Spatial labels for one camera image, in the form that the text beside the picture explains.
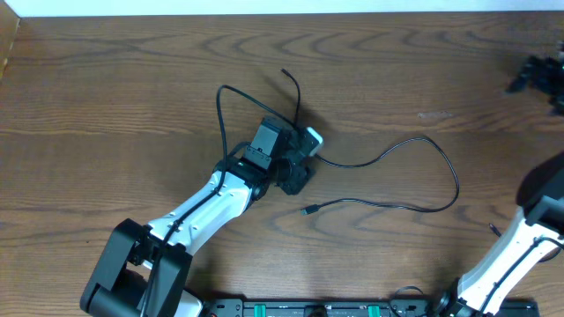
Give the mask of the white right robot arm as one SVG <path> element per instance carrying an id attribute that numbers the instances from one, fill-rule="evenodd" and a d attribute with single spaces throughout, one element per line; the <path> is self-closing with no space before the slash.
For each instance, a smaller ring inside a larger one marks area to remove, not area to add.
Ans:
<path id="1" fill-rule="evenodd" d="M 516 196 L 516 215 L 484 258 L 436 303 L 436 316 L 494 316 L 548 254 L 563 248 L 563 155 L 537 166 Z"/>

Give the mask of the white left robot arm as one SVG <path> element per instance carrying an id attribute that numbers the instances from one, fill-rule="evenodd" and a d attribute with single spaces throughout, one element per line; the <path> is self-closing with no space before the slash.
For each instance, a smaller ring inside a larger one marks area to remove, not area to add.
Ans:
<path id="1" fill-rule="evenodd" d="M 112 231 L 80 308 L 91 316 L 198 316 L 203 304 L 185 289 L 195 253 L 269 186 L 299 194 L 322 147 L 313 128 L 264 118 L 254 139 L 237 144 L 187 201 L 146 225 L 127 218 Z"/>

